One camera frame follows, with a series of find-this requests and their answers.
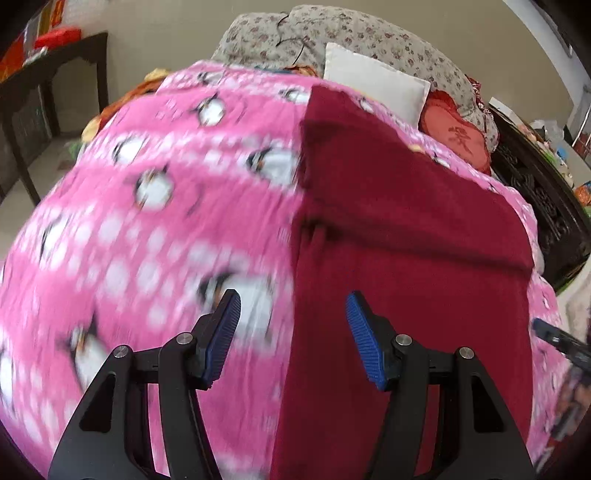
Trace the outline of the dark red garment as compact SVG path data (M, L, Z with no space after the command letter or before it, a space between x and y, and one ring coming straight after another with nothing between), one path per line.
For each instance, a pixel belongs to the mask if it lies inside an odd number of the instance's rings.
M414 151L342 91L312 88L301 141L294 336L271 477L367 472L388 399L346 320L353 291L425 347L472 348L527 435L534 262L515 210L496 189Z

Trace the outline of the dark carved wooden headboard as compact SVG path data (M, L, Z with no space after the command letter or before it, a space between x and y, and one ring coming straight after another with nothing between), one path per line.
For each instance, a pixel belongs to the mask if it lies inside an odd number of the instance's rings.
M491 168L532 206L544 258L543 277L563 290L590 256L590 219L557 169L502 113L491 110L499 143Z

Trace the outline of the pink penguin quilt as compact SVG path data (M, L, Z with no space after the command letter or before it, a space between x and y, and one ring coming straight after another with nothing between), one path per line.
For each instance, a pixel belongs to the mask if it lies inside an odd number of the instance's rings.
M522 438L546 450L554 407L548 345L558 324L541 277L537 222L513 188L466 163L380 102L314 77L200 61L124 105L18 233L1 271L1 420L41 476L87 387L117 346L162 345L216 306L242 313L221 378L199 396L225 477L270 475L294 336L290 236L303 203L301 121L315 86L345 92L412 149L496 189L529 238L533 396Z

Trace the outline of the red heart cushion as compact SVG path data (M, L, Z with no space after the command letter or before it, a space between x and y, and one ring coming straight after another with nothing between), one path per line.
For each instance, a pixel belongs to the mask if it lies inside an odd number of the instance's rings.
M453 98L445 91L431 91L427 97L419 129L452 150L484 174L491 173L491 156L482 132L464 120Z

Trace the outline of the white square pillow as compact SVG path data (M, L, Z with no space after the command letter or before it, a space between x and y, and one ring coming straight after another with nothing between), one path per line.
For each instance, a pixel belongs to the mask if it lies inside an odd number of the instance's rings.
M325 47L324 78L380 102L414 127L419 124L431 89L429 81L332 42Z

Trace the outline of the red box with gold print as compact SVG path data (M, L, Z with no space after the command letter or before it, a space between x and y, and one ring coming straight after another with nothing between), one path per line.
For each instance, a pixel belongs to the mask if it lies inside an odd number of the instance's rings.
M20 70L24 60L24 33L21 33L10 45L0 61L0 82L6 81L11 75Z

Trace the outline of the red gift box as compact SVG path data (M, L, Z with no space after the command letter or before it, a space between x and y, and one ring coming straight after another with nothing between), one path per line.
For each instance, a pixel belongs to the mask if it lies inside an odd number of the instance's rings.
M82 31L78 27L62 27L40 35L34 42L35 49L54 50L80 41Z

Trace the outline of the grey floral duvet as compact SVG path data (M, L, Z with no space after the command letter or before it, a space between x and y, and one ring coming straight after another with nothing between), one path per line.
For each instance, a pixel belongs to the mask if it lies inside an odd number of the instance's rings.
M325 70L325 45L342 47L421 78L449 94L460 116L483 134L494 151L499 132L480 97L480 84L443 52L414 33L380 17L335 6L299 5L288 12L238 15L211 59L224 64L280 70L296 65Z

